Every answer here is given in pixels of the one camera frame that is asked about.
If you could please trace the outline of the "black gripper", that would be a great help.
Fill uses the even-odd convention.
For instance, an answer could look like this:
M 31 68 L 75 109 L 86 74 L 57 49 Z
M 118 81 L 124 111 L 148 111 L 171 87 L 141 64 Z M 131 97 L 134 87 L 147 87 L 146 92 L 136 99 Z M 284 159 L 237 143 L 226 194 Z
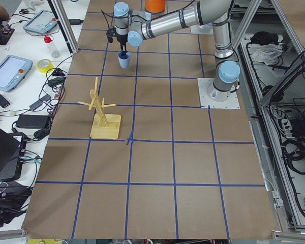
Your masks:
M 106 31 L 106 36 L 109 43 L 112 43 L 113 38 L 116 37 L 117 41 L 120 43 L 121 55 L 127 54 L 127 47 L 126 47 L 126 43 L 128 41 L 127 28 L 119 28 L 117 26 L 113 26 L 112 28 Z

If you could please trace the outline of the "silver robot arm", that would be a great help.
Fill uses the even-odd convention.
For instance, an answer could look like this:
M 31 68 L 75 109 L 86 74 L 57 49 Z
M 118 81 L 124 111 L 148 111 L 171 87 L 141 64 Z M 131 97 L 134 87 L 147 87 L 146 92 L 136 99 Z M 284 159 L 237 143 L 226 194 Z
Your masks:
M 224 102 L 235 92 L 232 87 L 240 75 L 239 65 L 231 60 L 235 51 L 229 31 L 230 4 L 230 1 L 197 1 L 195 5 L 188 4 L 153 18 L 150 12 L 136 11 L 130 9 L 127 3 L 118 2 L 111 16 L 115 25 L 108 28 L 107 40 L 112 43 L 113 38 L 116 38 L 120 43 L 119 64 L 126 69 L 130 61 L 128 44 L 140 47 L 144 40 L 194 25 L 211 24 L 215 41 L 216 76 L 206 92 L 213 101 Z

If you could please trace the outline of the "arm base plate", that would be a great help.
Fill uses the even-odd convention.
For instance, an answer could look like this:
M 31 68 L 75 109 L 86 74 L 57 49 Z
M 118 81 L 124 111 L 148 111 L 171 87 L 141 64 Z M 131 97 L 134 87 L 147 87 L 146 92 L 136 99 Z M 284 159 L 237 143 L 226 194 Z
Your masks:
M 191 34 L 195 35 L 213 35 L 212 24 L 193 25 L 190 27 Z
M 213 78 L 198 78 L 200 107 L 205 109 L 240 109 L 234 84 L 230 91 L 214 88 Z

